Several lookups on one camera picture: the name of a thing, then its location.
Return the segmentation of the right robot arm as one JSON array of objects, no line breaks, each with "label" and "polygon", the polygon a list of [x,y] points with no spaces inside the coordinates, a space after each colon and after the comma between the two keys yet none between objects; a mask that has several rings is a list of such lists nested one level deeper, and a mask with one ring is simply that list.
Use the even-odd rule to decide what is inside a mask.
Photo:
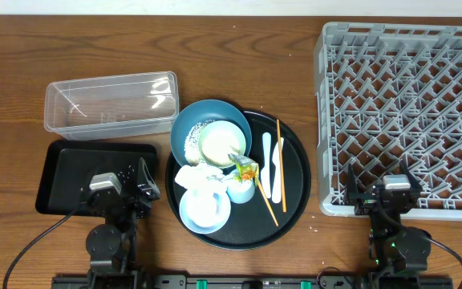
[{"label": "right robot arm", "polygon": [[357,288],[421,288],[418,274],[428,268],[431,253],[428,233],[401,223],[401,215],[416,207],[422,186],[399,164],[399,174],[386,175],[361,192],[352,165],[348,165],[345,201],[353,205],[357,216],[371,223],[369,257],[377,267],[356,279]]}]

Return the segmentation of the white napkin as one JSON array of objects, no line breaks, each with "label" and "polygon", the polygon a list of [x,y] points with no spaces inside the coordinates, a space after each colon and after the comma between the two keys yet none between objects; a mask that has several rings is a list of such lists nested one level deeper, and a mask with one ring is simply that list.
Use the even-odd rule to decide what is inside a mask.
[{"label": "white napkin", "polygon": [[223,192],[227,188],[224,177],[221,169],[202,162],[196,166],[182,166],[174,181],[187,190]]}]

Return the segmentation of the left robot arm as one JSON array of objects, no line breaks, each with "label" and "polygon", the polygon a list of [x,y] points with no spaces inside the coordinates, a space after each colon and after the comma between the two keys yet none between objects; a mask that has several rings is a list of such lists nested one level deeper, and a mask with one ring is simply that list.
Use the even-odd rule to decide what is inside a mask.
[{"label": "left robot arm", "polygon": [[123,171],[91,178],[84,204],[104,223],[86,238],[90,269],[85,288],[146,288],[150,284],[148,274],[136,265],[137,222],[160,199],[156,164],[155,157],[141,157],[137,165]]}]

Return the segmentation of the yellow green snack wrapper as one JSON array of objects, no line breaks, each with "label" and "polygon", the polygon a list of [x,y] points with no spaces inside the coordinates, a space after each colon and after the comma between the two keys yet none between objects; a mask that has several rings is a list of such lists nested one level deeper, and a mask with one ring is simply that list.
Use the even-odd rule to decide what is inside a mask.
[{"label": "yellow green snack wrapper", "polygon": [[235,164],[237,174],[234,177],[237,181],[252,181],[255,186],[259,182],[259,165],[249,157],[235,153],[228,154],[229,159]]}]

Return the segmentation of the light blue cup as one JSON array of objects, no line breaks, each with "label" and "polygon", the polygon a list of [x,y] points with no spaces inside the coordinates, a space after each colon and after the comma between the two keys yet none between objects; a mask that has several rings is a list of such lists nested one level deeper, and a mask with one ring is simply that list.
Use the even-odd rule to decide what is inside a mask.
[{"label": "light blue cup", "polygon": [[225,183],[227,184],[226,193],[231,202],[244,204],[252,199],[255,192],[253,181],[240,179],[236,169],[226,177]]}]

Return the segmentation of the long wooden chopstick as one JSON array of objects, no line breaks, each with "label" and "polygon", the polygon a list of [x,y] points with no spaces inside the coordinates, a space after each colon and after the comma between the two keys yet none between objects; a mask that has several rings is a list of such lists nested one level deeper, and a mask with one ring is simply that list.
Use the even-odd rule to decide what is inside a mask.
[{"label": "long wooden chopstick", "polygon": [[284,168],[283,168],[283,138],[281,135],[280,120],[277,119],[277,133],[278,133],[278,162],[279,162],[279,181],[280,181],[280,190],[281,190],[281,200],[282,200],[282,212],[286,213],[286,190],[284,184]]}]

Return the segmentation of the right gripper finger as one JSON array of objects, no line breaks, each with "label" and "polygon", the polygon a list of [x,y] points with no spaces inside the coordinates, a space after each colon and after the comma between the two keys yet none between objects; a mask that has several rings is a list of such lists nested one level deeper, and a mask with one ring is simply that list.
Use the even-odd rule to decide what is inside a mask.
[{"label": "right gripper finger", "polygon": [[407,182],[409,184],[408,190],[412,193],[421,193],[423,191],[422,186],[420,183],[415,179],[415,177],[409,171],[406,163],[401,161],[399,163],[400,172],[407,178]]},{"label": "right gripper finger", "polygon": [[350,163],[347,167],[347,181],[345,197],[348,201],[357,201],[359,199],[359,190],[357,186],[357,178],[353,165]]}]

